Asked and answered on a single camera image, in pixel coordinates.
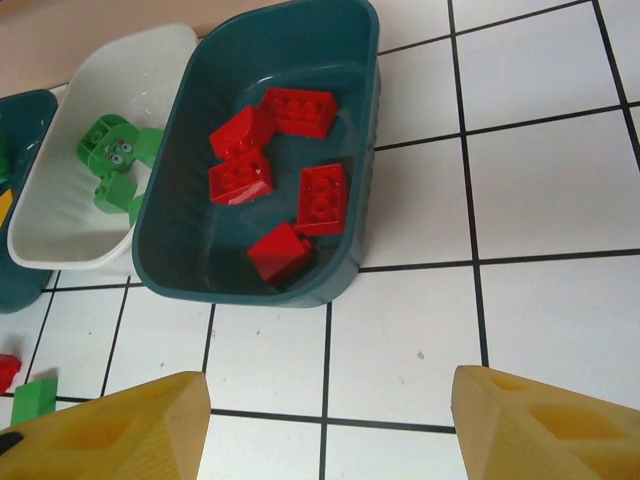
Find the dark green plastic tub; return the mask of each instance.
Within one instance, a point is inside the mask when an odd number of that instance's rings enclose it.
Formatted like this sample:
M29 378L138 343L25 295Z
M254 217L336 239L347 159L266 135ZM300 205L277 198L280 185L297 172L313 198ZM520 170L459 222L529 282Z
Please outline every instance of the dark green plastic tub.
M143 283L208 303L312 307L333 300L362 260L380 76L379 24L365 0L285 2L211 32L187 66L133 237ZM275 192L240 206L209 199L219 163L209 135L268 87L329 91L340 111L325 140L276 135L265 147ZM342 162L350 194L343 235L314 240L316 257L286 284L265 284L247 249L295 221L300 169Z
M4 135L11 170L9 182L0 185L0 195L9 188L13 190L13 204L0 230L0 314L16 312L32 304L51 277L50 270L23 268L11 259L7 232L16 202L57 107L56 97L46 90L0 99L0 135Z

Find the plastic bin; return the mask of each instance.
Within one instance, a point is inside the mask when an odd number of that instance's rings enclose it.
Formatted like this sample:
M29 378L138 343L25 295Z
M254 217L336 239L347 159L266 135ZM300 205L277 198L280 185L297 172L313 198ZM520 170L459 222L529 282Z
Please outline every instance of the plastic bin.
M194 52L171 111L133 242L134 263L153 291L244 305L311 307L331 301L362 259L380 76L379 23L364 0L303 0L237 16ZM208 136L268 87L330 91L338 117L325 140L276 135L265 147L275 191L238 206L209 199ZM350 185L346 229L317 241L313 264L270 287L247 250L295 221L300 170L342 162Z
M9 225L9 252L16 263L39 269L135 273L129 218L105 214L93 205L99 179L78 159L76 147L96 120L109 113L138 128L163 128L196 45L191 28L169 25L109 43L80 67ZM146 188L149 174L139 161L129 171L138 193Z
M32 270L17 265L9 256L7 232L16 201L20 197L40 143L56 111L56 97L37 90L0 99L0 135L3 133L11 176L0 185L14 201L0 229L0 313L11 313L33 303L51 277L50 270Z

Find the white plastic tub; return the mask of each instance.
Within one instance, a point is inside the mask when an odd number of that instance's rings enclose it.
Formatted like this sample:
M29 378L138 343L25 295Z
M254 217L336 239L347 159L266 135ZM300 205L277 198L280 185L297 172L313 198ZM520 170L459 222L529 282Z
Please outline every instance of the white plastic tub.
M138 128L164 128L197 44L187 25L131 35L97 50L73 76L36 157L9 224L11 258L24 267L135 274L133 228L126 214L93 205L99 179L76 156L82 136L102 115ZM150 170L129 172L144 192Z

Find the red lego brick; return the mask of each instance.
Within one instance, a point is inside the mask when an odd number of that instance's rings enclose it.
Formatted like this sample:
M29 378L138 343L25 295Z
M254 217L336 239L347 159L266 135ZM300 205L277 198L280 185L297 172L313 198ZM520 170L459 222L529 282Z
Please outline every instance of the red lego brick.
M260 150L209 169L211 201L238 205L273 191L269 161Z
M22 362L13 355L0 354L0 395L9 389L20 367Z
M313 245L299 238L288 223L279 225L249 249L249 258L262 279L276 285L311 260Z
M287 88L269 88L260 109L275 117L279 133L313 138L326 138L338 113L331 93Z
M276 132L273 116L256 107L247 107L209 136L213 152L226 160L261 148Z
M348 200L342 164L302 169L296 229L309 237L342 233Z

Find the white tile floor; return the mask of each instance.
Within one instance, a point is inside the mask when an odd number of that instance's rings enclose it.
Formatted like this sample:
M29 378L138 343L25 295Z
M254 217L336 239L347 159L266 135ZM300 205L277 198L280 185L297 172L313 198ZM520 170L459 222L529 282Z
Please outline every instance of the white tile floor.
M463 363L640 408L640 3L373 3L392 51L352 287L212 308L63 272L0 317L18 384L57 372L64 408L206 369L200 480L465 478Z

